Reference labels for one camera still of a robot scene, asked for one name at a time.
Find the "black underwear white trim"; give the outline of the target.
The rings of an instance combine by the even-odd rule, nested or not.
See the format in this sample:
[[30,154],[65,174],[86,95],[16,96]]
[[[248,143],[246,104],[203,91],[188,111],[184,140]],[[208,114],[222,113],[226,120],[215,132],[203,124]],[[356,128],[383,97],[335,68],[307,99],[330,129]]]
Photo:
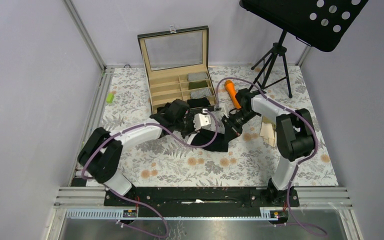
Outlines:
[[[189,136],[187,143],[192,146],[201,146],[209,143],[216,133],[212,130],[201,129],[197,133],[193,133]],[[217,132],[216,138],[202,149],[210,152],[227,153],[229,150],[229,144],[225,140],[225,134]]]

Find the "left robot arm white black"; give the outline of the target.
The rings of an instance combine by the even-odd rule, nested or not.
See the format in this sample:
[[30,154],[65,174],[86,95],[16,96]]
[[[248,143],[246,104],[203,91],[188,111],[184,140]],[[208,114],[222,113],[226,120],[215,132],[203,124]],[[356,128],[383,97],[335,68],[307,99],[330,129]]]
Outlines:
[[187,102],[175,99],[143,122],[119,131],[96,128],[77,156],[77,162],[92,179],[116,192],[124,206],[135,200],[133,184],[118,170],[123,151],[157,140],[168,132],[189,134],[194,131],[194,114]]

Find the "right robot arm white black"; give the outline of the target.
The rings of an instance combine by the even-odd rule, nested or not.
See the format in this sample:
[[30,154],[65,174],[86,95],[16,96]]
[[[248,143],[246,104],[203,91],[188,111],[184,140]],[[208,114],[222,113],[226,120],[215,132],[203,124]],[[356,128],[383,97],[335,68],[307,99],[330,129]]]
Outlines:
[[271,205],[279,206],[287,199],[285,190],[293,181],[298,162],[317,149],[318,139],[311,113],[306,108],[288,108],[246,88],[241,89],[236,97],[241,108],[236,113],[226,113],[221,119],[224,140],[230,142],[239,137],[243,126],[256,116],[265,117],[275,125],[276,145],[281,157],[270,179],[274,188],[267,191],[266,198]]

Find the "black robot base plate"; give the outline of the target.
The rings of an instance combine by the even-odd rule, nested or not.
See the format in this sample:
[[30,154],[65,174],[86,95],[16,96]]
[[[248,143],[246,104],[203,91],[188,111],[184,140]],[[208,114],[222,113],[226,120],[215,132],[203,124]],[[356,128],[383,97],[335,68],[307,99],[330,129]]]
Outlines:
[[286,192],[274,193],[264,187],[134,187],[126,198],[106,191],[104,206],[132,207],[141,218],[157,214],[143,206],[149,205],[165,218],[260,217],[260,209],[287,209]]

